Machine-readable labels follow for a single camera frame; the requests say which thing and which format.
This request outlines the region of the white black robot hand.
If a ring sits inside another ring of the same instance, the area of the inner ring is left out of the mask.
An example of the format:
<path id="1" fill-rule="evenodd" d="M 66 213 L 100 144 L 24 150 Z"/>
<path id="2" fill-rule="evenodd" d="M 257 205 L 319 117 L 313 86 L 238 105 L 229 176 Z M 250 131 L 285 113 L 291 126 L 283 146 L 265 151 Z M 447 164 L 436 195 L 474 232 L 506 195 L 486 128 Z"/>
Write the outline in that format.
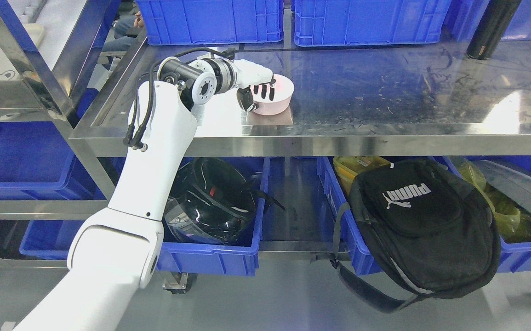
<path id="1" fill-rule="evenodd" d="M 230 63 L 232 63 L 234 73 L 231 88 L 237 90 L 236 98 L 240 107 L 246 112 L 257 109 L 253 101 L 251 86 L 269 84 L 274 79 L 273 71 L 246 59 L 234 59 Z"/>

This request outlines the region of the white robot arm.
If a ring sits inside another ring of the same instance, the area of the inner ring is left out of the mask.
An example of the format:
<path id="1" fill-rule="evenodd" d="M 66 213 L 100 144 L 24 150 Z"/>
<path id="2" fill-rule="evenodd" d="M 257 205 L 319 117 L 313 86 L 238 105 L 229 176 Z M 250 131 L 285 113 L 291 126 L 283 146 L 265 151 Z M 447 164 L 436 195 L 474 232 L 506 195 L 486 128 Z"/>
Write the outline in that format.
<path id="1" fill-rule="evenodd" d="M 124 144 L 127 157 L 108 205 L 88 217 L 67 258 L 68 274 L 16 331 L 114 331 L 131 298 L 152 278 L 164 239 L 162 217 L 171 185 L 192 142 L 194 105 L 217 92 L 218 77 L 179 60 L 153 63 L 135 85 Z"/>

